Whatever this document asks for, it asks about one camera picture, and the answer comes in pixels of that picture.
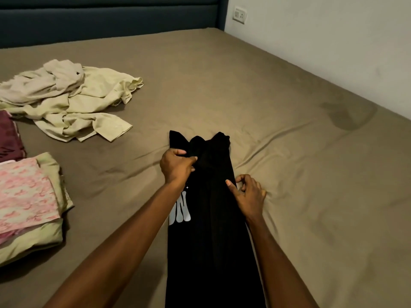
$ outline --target electrical outlet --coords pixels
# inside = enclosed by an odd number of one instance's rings
[[[247,18],[247,10],[242,9],[239,6],[236,6],[234,8],[233,19],[242,24],[245,24],[246,18]]]

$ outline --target person's right arm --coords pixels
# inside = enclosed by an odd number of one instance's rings
[[[271,235],[263,218],[266,191],[250,175],[240,175],[241,191],[226,181],[246,217],[271,308],[318,308],[298,272]]]

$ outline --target mattress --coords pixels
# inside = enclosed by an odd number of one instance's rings
[[[170,130],[230,136],[235,174],[268,190],[264,218],[320,307],[410,306],[411,121],[217,29],[0,50],[0,80],[51,59],[145,85],[107,111],[133,125],[113,143],[18,122],[28,156],[60,163],[75,207],[63,245],[0,269],[0,307],[41,307],[146,202]],[[167,222],[116,307],[163,307],[166,281]]]

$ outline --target person's left arm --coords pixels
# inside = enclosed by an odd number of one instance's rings
[[[44,308],[108,308],[141,263],[194,170],[196,157],[167,150],[160,162],[165,184],[97,247],[64,281]]]

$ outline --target maroon fabric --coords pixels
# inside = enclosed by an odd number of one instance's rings
[[[0,162],[25,158],[17,127],[5,110],[0,110]]]

